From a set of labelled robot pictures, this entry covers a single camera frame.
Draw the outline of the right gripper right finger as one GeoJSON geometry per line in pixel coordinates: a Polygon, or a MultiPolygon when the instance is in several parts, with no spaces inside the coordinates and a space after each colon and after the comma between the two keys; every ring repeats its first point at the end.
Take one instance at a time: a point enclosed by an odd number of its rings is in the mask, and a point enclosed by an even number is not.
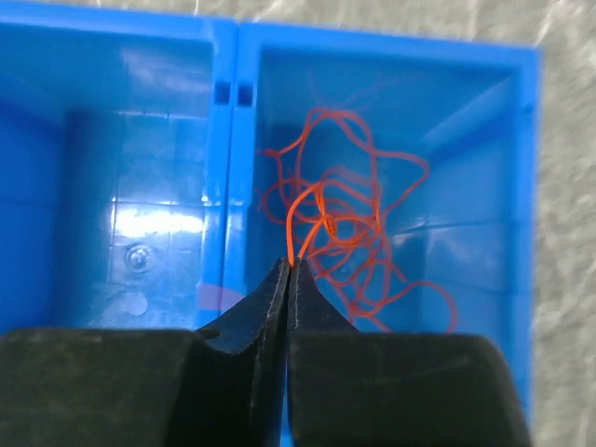
{"type": "Polygon", "coordinates": [[[361,332],[297,260],[288,291],[297,446],[527,446],[508,365],[472,334],[361,332]]]}

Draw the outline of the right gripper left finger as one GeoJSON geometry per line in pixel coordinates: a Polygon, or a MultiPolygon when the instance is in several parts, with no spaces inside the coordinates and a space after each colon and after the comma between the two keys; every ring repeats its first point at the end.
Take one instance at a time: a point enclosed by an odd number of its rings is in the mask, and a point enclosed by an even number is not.
{"type": "Polygon", "coordinates": [[[34,328],[1,339],[5,446],[276,446],[290,266],[186,330],[34,328]]]}

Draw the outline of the blue three-compartment bin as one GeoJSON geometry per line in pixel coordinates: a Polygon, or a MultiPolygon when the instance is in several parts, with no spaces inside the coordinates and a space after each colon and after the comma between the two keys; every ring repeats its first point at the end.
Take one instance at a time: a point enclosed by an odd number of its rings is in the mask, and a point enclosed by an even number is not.
{"type": "MultiPolygon", "coordinates": [[[[3,2],[1,339],[196,331],[304,260],[361,332],[487,338],[528,426],[540,68],[528,47],[3,2]]],[[[290,278],[276,446],[297,446],[290,278]]]]}

